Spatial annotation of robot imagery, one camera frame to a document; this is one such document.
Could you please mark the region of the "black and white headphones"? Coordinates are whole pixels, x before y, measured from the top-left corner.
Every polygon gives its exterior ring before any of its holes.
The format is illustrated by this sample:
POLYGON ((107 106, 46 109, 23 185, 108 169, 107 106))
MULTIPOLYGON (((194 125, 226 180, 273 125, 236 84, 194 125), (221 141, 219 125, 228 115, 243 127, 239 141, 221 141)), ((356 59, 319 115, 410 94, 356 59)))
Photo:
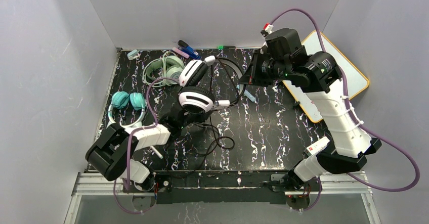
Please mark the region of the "black and white headphones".
POLYGON ((187 113, 184 115, 182 121, 174 120, 173 122, 183 128, 190 123, 197 123, 204 127, 211 128, 214 140, 207 148, 207 152, 202 154, 198 151, 195 152, 196 155, 203 157, 201 164, 194 170, 186 173, 184 176, 175 176, 171 172, 169 175, 172 178, 176 179, 185 179, 189 175, 193 174, 195 171, 199 170, 205 163, 206 157, 211 154, 216 147, 220 147, 226 150, 232 150, 235 146, 225 147, 220 144, 220 140, 224 138, 219 133, 219 129, 210 124, 204 123, 205 120, 211 121, 211 114, 215 111, 220 111, 227 109, 229 107, 235 106, 241 99, 244 94, 246 86, 244 84, 236 85, 234 81, 231 79, 232 86, 236 90, 237 97, 232 100, 216 100, 212 91, 210 89, 205 89, 202 87, 198 87, 198 83, 201 81, 203 76, 206 74, 208 67, 212 66, 214 63, 219 63, 223 68, 229 66, 232 70, 234 70, 237 78, 242 77, 243 72, 242 69, 238 66, 238 64, 228 58, 223 57, 215 57, 209 56, 205 58, 203 61, 201 60, 192 60, 190 61, 182 73, 179 76, 179 85, 182 89, 178 94, 178 102, 182 108, 181 113, 187 113))

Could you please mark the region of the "teal cat ear headphones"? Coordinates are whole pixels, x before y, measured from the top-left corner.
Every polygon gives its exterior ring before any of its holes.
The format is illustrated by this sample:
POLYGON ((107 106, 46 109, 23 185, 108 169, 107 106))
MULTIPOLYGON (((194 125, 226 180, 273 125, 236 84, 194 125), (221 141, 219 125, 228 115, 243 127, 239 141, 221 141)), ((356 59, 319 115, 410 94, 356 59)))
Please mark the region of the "teal cat ear headphones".
POLYGON ((128 104, 130 104, 135 111, 140 111, 140 115, 137 118, 137 120, 133 121, 132 123, 127 125, 123 125, 120 123, 120 126, 124 128, 137 128, 142 126, 142 121, 146 114, 146 100, 144 99, 143 94, 142 93, 129 94, 124 91, 118 91, 112 95, 111 103, 108 107, 107 116, 108 116, 109 122, 107 123, 107 127, 116 123, 113 117, 113 111, 125 109, 128 106, 128 104))

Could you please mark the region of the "mint green gaming headphones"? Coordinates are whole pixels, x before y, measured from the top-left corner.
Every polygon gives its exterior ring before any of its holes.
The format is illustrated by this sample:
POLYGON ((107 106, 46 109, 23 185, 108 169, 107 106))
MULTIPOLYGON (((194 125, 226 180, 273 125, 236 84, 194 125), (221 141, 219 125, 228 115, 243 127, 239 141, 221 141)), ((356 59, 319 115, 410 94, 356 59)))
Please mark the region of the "mint green gaming headphones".
POLYGON ((171 86, 176 84, 185 65, 183 61, 173 52, 165 52, 161 58, 149 62, 143 69, 143 82, 150 85, 160 77, 171 78, 172 80, 160 80, 153 87, 171 86))

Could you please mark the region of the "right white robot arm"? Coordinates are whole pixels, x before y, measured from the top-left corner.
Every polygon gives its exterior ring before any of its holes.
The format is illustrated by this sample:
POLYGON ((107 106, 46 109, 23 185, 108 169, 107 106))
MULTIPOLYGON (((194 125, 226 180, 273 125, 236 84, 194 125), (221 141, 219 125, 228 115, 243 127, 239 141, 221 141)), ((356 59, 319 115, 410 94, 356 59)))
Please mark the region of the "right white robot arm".
POLYGON ((253 52, 240 84, 267 87, 278 80, 290 81, 314 103, 332 136, 326 147, 295 165, 286 180, 301 185, 327 172, 361 170, 381 141, 363 129, 344 91, 346 78, 335 58, 326 51, 309 55, 295 29, 264 32, 263 36, 265 45, 253 52))

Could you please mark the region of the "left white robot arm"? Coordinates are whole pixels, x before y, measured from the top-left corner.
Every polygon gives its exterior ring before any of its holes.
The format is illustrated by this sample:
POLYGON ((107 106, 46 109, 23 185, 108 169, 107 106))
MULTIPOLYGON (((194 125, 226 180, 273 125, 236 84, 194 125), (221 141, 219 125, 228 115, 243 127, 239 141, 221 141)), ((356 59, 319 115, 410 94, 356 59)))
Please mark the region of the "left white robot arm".
POLYGON ((106 180, 123 179, 128 189, 131 182, 142 184, 150 174, 148 167, 132 159, 135 151, 165 145, 178 138, 187 125, 204 121, 204 114, 172 108, 156 124, 124 128, 113 123, 88 149, 85 159, 106 180))

